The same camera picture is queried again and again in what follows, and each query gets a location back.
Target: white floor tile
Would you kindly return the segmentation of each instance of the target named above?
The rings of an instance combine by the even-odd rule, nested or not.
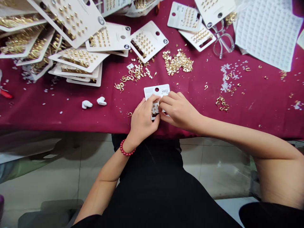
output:
[[[234,146],[223,140],[219,140],[219,139],[215,139],[215,138],[208,138],[208,137],[204,137],[204,145],[206,145],[206,146]]]
[[[181,145],[181,149],[184,169],[199,180],[203,146]]]
[[[112,142],[111,134],[96,132],[81,132],[80,139],[84,141],[109,141]]]
[[[188,138],[188,139],[180,139],[180,144],[204,145],[204,138],[203,137],[195,137],[195,138]]]
[[[0,184],[4,209],[40,208],[44,201],[76,199],[80,152],[78,148],[40,169]]]
[[[84,141],[82,143],[78,198],[85,200],[103,165],[114,154],[112,142]]]
[[[247,155],[236,147],[204,146],[199,181],[214,198],[247,196],[247,163]]]
[[[4,211],[3,217],[0,223],[0,228],[17,228],[18,227],[18,219],[25,213],[39,211],[39,209],[31,209],[31,210],[11,210]]]

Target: earring card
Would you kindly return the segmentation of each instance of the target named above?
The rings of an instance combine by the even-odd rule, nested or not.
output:
[[[235,10],[234,0],[194,0],[208,29]]]
[[[12,16],[6,17],[0,21],[0,30],[5,32],[14,32],[21,29],[26,29],[40,24],[45,24],[47,21],[45,19],[33,19],[33,17],[26,16]]]
[[[98,78],[99,67],[97,67],[92,73],[89,73],[86,71],[79,70],[76,67],[72,67],[63,63],[57,63],[56,66],[54,67],[54,73],[60,75],[75,76],[75,77]]]
[[[128,30],[127,29],[127,34],[128,34],[128,39],[129,37],[131,36],[131,27],[130,29]],[[129,55],[129,50],[115,50],[115,51],[107,51],[107,53],[110,53],[110,54],[114,54],[114,55],[119,55],[119,56],[123,56],[123,57],[128,57]]]
[[[178,30],[199,52],[216,41],[216,37],[202,23],[198,32]]]
[[[39,78],[41,78],[51,67],[53,66],[53,61],[49,60],[48,65],[38,74],[33,74],[33,65],[31,65],[31,72],[32,72],[32,77],[35,81],[37,81]]]
[[[105,20],[92,0],[87,4],[75,0],[42,0],[45,7],[55,15],[57,23],[63,25],[64,30],[34,0],[27,1],[73,48],[78,48],[105,25]]]
[[[156,85],[156,86],[146,87],[143,89],[143,91],[145,93],[145,99],[147,100],[149,97],[152,96],[152,94],[160,97],[167,96],[170,92],[170,86],[169,84]],[[157,116],[157,114],[159,114],[158,105],[159,105],[158,102],[153,103],[152,112],[151,112],[152,120],[155,120],[155,117]]]
[[[23,31],[21,33],[16,33],[12,36],[8,37],[8,41],[6,42],[6,44],[15,42],[16,40],[20,40],[23,37],[30,37],[29,40],[27,40],[27,44],[25,45],[19,45],[19,46],[14,46],[14,45],[9,45],[6,47],[1,47],[1,54],[0,54],[0,59],[11,59],[11,58],[21,58],[21,57],[26,57],[29,55],[33,45],[35,44],[39,34],[41,33],[41,31],[44,29],[44,25],[38,25],[36,27],[30,28],[30,30],[27,31]]]
[[[99,66],[99,75],[97,79],[91,79],[89,82],[80,82],[72,79],[66,79],[66,82],[68,83],[74,83],[74,84],[80,84],[80,85],[85,85],[85,86],[96,86],[100,87],[101,86],[101,75],[102,75],[102,63]]]
[[[179,4],[177,2],[172,3],[167,23],[169,27],[198,32],[200,30],[201,22],[202,16],[197,9]]]
[[[88,52],[85,47],[69,48],[49,56],[49,59],[92,73],[108,57],[107,53]]]
[[[86,41],[86,48],[90,52],[128,50],[131,44],[128,36],[130,30],[129,26],[107,23]]]
[[[98,5],[101,15],[106,17],[132,3],[132,0],[102,0]]]
[[[131,48],[143,63],[148,62],[169,43],[153,21],[133,33],[130,39]]]
[[[28,56],[26,57],[22,57],[19,59],[19,61],[16,63],[16,66],[22,66],[22,65],[28,65],[28,64],[32,64],[32,63],[37,63],[43,60],[44,58],[44,54],[46,53],[52,39],[55,33],[55,29],[54,28],[50,28],[47,30],[47,33],[43,36],[43,37],[38,37],[38,39],[35,41],[35,44],[33,45],[30,53]],[[44,45],[43,48],[40,50],[38,49],[38,46],[42,46],[41,45],[41,41],[44,40]],[[35,52],[39,52],[40,55],[38,58],[36,59],[31,59],[31,57],[34,57]]]
[[[1,17],[37,13],[37,10],[35,10],[34,7],[32,7],[27,1],[24,0],[2,2],[5,3],[2,3],[0,7]]]
[[[76,80],[76,81],[81,81],[81,82],[89,82],[91,80],[90,78],[85,78],[85,77],[74,77],[74,76],[70,76],[70,75],[56,74],[54,69],[50,70],[48,73],[59,76],[59,77]]]

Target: red tablecloth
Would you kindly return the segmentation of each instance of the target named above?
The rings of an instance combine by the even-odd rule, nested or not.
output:
[[[180,3],[189,4],[186,0],[181,0]],[[280,78],[279,69],[249,55],[241,55],[238,48],[224,55],[222,60],[213,54],[213,45],[199,53],[176,29],[167,27],[171,4],[170,0],[161,2],[158,16],[153,10],[140,18],[110,16],[106,19],[130,26],[131,33],[153,20],[169,39],[169,44],[162,51],[170,50],[173,55],[177,53],[178,48],[182,48],[186,55],[194,60],[192,72],[185,73],[180,70],[179,74],[168,76],[160,51],[155,62],[150,61],[149,66],[152,74],[156,71],[157,75],[153,79],[142,78],[137,83],[128,81],[124,91],[120,93],[114,88],[114,83],[119,83],[120,78],[128,73],[126,66],[130,64],[131,58],[136,58],[134,52],[129,53],[128,58],[111,55],[104,61],[100,88],[71,84],[65,80],[57,81],[57,84],[52,86],[51,80],[54,76],[48,74],[35,84],[27,84],[27,80],[22,79],[21,69],[12,68],[12,60],[1,60],[1,85],[15,98],[9,100],[0,96],[0,127],[128,133],[131,118],[127,118],[127,113],[133,112],[144,97],[143,88],[168,83],[172,91],[181,91],[204,116],[258,129],[282,138],[304,138],[304,105],[301,109],[294,108],[296,101],[304,103],[304,50],[296,45],[292,71],[287,73],[284,80]],[[300,1],[294,2],[294,14],[304,15]],[[228,33],[234,34],[232,26],[229,27]],[[250,67],[251,71],[245,72],[242,63],[243,66]],[[225,64],[231,64],[235,73],[239,70],[242,76],[233,80],[234,87],[237,88],[233,96],[221,93],[220,90],[223,84],[221,67]],[[220,93],[230,105],[229,113],[219,111],[215,105]],[[105,97],[106,106],[97,104],[96,100],[101,96]],[[83,100],[92,102],[93,107],[82,109]],[[160,123],[155,135],[170,138],[194,136],[164,122]]]

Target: white foam sheet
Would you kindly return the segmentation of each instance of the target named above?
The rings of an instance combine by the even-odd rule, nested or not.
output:
[[[239,13],[235,44],[254,57],[286,72],[303,18],[277,2],[256,0]]]

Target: bracelet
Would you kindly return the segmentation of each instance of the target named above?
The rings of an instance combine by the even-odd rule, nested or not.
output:
[[[135,152],[136,148],[131,153],[126,153],[123,149],[124,142],[125,142],[125,139],[120,143],[120,150],[121,150],[123,155],[131,156]]]

